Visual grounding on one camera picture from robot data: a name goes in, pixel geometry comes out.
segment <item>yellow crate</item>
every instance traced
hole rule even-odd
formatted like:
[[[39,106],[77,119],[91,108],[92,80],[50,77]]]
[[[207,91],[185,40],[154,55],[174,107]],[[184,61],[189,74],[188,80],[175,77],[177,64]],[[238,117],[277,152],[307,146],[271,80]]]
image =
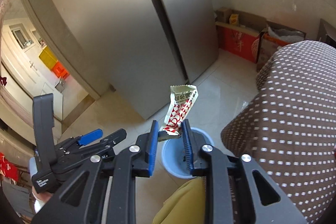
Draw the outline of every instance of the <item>yellow crate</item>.
[[[39,58],[51,70],[57,63],[57,58],[48,47],[45,47]]]

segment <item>crumpled wrapper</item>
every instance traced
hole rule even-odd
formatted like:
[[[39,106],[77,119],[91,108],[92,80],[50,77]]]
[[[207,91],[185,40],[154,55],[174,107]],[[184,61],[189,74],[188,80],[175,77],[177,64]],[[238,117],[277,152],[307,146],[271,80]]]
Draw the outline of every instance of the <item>crumpled wrapper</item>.
[[[173,85],[170,87],[170,105],[158,141],[181,137],[181,124],[198,97],[194,85]]]

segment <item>hand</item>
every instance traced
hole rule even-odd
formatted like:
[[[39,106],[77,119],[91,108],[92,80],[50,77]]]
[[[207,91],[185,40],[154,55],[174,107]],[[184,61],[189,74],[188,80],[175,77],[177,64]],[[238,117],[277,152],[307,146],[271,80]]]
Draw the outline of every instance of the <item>hand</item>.
[[[31,189],[33,191],[34,196],[36,196],[39,200],[43,201],[44,203],[47,203],[49,199],[51,199],[51,197],[53,196],[53,194],[49,192],[43,192],[38,194],[34,187],[32,187]]]

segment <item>small window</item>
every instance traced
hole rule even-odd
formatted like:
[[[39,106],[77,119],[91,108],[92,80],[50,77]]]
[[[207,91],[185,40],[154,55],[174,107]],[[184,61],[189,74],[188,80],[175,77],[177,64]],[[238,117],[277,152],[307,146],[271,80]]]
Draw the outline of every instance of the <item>small window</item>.
[[[22,24],[10,26],[10,30],[14,35],[16,41],[18,42],[20,47],[24,50],[28,48],[30,45],[32,45],[34,42],[30,39],[28,34],[26,34],[26,31],[22,28],[23,28]]]

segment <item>door handle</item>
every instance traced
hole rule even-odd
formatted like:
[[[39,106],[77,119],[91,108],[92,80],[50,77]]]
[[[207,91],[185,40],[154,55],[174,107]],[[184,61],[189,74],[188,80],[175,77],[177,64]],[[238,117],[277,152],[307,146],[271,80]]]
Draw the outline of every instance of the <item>door handle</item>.
[[[33,67],[37,71],[37,68],[35,68],[35,66],[34,66],[34,62],[29,61],[29,63],[30,63],[30,67]]]

